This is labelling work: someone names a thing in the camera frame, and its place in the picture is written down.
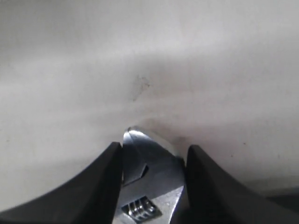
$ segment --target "wrench jaw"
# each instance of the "wrench jaw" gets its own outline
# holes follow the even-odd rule
[[[113,224],[168,224],[185,186],[183,160],[166,140],[140,127],[123,138],[123,185]]]

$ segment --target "reflective metal surface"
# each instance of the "reflective metal surface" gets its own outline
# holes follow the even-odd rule
[[[182,159],[167,141],[136,126],[125,132],[123,150],[123,186],[113,223],[168,224],[185,185]]]

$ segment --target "silver metal tool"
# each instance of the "silver metal tool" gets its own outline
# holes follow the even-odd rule
[[[123,137],[123,185],[113,224],[168,224],[185,186],[183,160],[166,140],[131,127]]]

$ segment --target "metal jaw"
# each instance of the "metal jaw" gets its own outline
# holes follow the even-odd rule
[[[168,224],[185,186],[183,160],[171,144],[131,127],[123,137],[123,183],[113,224]]]

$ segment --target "white wall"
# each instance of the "white wall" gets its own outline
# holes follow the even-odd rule
[[[125,128],[200,144],[264,191],[299,186],[299,1],[0,1],[0,210]]]

